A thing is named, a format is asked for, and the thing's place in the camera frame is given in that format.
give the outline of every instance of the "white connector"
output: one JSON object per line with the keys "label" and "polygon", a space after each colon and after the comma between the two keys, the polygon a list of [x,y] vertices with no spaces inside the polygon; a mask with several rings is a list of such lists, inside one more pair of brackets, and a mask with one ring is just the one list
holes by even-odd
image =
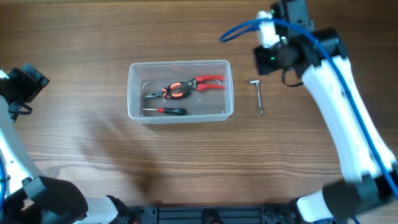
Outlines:
{"label": "white connector", "polygon": [[[259,11],[257,19],[272,19],[271,12]],[[280,41],[279,35],[276,34],[275,25],[272,21],[264,21],[259,24],[259,30],[256,31],[259,43],[264,48],[270,48]]]}

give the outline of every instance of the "pliers handle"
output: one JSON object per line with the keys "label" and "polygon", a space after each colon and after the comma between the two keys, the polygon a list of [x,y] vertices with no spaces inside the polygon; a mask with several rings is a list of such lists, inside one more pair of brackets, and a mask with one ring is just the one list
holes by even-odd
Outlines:
{"label": "pliers handle", "polygon": [[178,86],[180,86],[184,83],[185,82],[176,82],[176,83],[169,85],[168,87],[163,88],[162,89],[162,91],[164,92],[163,98],[177,100],[177,99],[182,99],[182,98],[189,96],[191,94],[191,91],[185,91],[182,93],[172,93],[172,90],[176,89]]}
{"label": "pliers handle", "polygon": [[225,87],[222,85],[218,84],[204,84],[203,81],[209,81],[209,80],[219,80],[219,81],[224,81],[224,76],[222,75],[202,75],[202,76],[197,76],[195,77],[197,80],[198,86],[197,86],[197,91],[203,91],[203,90],[209,90],[209,89],[219,89],[219,90],[224,90]]}

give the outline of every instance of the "pliers jaw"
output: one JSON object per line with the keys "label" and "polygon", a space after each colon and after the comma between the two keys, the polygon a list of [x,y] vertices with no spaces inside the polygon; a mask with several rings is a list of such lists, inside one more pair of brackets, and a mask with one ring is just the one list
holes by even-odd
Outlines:
{"label": "pliers jaw", "polygon": [[164,92],[162,92],[162,93],[153,93],[153,94],[151,94],[151,95],[147,95],[147,96],[143,96],[143,98],[158,98],[158,97],[161,97],[161,96],[163,96],[164,95]]}
{"label": "pliers jaw", "polygon": [[175,88],[175,90],[189,90],[189,89],[198,89],[198,80],[196,78],[192,78],[191,80],[183,83],[182,85]]}

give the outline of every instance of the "black screwdriver handle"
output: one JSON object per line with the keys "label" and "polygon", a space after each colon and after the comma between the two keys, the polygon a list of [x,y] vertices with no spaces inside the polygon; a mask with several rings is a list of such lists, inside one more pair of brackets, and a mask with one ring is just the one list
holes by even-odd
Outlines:
{"label": "black screwdriver handle", "polygon": [[184,108],[164,108],[163,113],[183,116],[183,115],[187,115],[188,111]]}

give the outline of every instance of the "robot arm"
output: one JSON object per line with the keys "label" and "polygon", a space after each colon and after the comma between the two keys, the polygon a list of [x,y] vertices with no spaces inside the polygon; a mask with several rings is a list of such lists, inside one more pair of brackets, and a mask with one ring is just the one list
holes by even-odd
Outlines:
{"label": "robot arm", "polygon": [[[271,12],[259,12],[254,21],[232,28],[220,41],[256,30],[261,44],[254,49],[259,74],[267,75],[281,68],[296,71],[322,112],[338,150],[344,177],[314,194],[294,200],[292,206],[300,218],[292,220],[294,223],[333,217],[346,220],[390,202],[398,183],[397,162],[366,111],[354,84],[343,41],[333,29],[314,31],[304,0],[281,1],[271,9]],[[249,28],[227,38],[245,26]],[[331,58],[325,58],[321,48]]]}
{"label": "robot arm", "polygon": [[[365,109],[354,84],[348,58],[342,59],[340,56],[335,56],[333,61],[349,84],[349,90],[372,140],[376,143],[376,149],[384,166],[388,172],[392,172],[394,166],[397,165],[397,161],[382,141]],[[326,60],[322,60],[322,65],[318,67],[309,66],[304,72],[302,80],[322,112],[335,142],[341,172],[345,179],[345,182],[340,182],[339,185],[326,186],[326,191],[320,190],[298,199],[297,207],[302,218],[306,222],[333,217],[345,219],[361,212],[361,210],[367,210],[381,202],[388,201],[392,196],[391,191],[377,186],[375,180],[384,180],[380,167],[374,160],[341,83],[330,64]],[[353,191],[353,194],[347,195],[350,190]],[[390,194],[388,197],[379,197],[380,191]]]}
{"label": "robot arm", "polygon": [[[0,82],[0,159],[6,182],[0,223],[105,224],[119,217],[118,209],[127,208],[120,200],[112,196],[87,198],[71,182],[45,177],[19,138],[13,122],[19,114],[30,113],[20,113],[22,107],[32,111],[25,103],[31,102],[49,80],[26,64],[9,75],[0,69]],[[33,204],[22,210],[27,198]]]}

